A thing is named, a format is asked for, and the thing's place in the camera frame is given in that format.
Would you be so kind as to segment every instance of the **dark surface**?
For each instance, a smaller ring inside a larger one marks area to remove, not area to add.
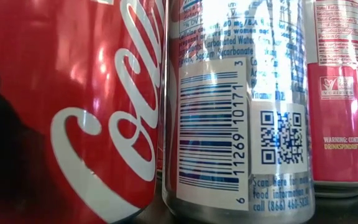
[[[161,192],[161,182],[158,182],[157,192]],[[188,220],[175,218],[157,194],[153,203],[144,212],[133,219],[133,224],[197,224]],[[316,199],[316,213],[307,224],[358,224],[358,197],[347,199]]]

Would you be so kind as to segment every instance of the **qr code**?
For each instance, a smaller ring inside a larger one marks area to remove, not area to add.
[[[260,132],[262,164],[304,163],[300,113],[261,111]]]

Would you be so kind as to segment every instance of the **nutrition facts panel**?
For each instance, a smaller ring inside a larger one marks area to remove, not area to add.
[[[314,3],[320,65],[358,66],[358,0]]]
[[[245,58],[187,65],[179,75],[177,197],[248,210]]]

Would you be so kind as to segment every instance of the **barcode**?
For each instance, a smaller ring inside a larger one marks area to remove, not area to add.
[[[307,171],[306,108],[294,103],[253,102],[252,172]]]
[[[247,210],[245,60],[216,63],[214,73],[200,74],[208,70],[200,62],[180,76],[177,194],[193,203]],[[190,193],[194,187],[197,195]]]

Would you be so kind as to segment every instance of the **logo badge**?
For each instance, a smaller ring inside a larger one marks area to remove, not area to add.
[[[353,99],[353,77],[321,77],[321,99]]]

